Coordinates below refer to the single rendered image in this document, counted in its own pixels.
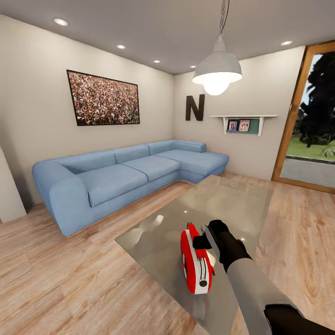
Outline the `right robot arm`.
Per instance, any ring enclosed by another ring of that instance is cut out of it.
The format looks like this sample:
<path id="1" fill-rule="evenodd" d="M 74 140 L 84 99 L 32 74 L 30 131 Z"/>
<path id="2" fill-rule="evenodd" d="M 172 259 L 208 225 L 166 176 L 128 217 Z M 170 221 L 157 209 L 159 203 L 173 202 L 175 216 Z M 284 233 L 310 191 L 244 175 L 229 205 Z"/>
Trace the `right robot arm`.
<path id="1" fill-rule="evenodd" d="M 201 224 L 195 249 L 213 249 L 233 287 L 249 335 L 335 335 L 306 319 L 297 306 L 263 273 L 243 242 L 222 220 Z"/>

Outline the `radio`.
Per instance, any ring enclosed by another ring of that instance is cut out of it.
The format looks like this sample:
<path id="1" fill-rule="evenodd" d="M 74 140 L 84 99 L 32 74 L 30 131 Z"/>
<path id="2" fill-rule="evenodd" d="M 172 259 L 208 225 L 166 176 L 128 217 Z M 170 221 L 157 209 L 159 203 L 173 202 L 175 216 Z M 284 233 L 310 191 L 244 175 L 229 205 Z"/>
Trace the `radio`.
<path id="1" fill-rule="evenodd" d="M 210 264 L 206 249 L 193 247 L 195 236 L 200 236 L 200 234 L 194 224 L 187 224 L 187 229 L 181 233 L 184 275 L 191 293 L 206 294 L 211 288 L 212 274 L 215 276 L 214 267 Z"/>

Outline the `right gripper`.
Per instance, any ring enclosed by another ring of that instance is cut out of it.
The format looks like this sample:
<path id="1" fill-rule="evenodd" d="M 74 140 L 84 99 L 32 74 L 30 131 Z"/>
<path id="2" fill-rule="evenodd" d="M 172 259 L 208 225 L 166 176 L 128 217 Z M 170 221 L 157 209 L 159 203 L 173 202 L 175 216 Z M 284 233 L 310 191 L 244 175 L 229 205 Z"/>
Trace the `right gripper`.
<path id="1" fill-rule="evenodd" d="M 208 245 L 205 241 L 205 233 L 202 236 L 195 236 L 193 241 L 193 247 L 195 249 L 211 249 L 212 247 Z"/>

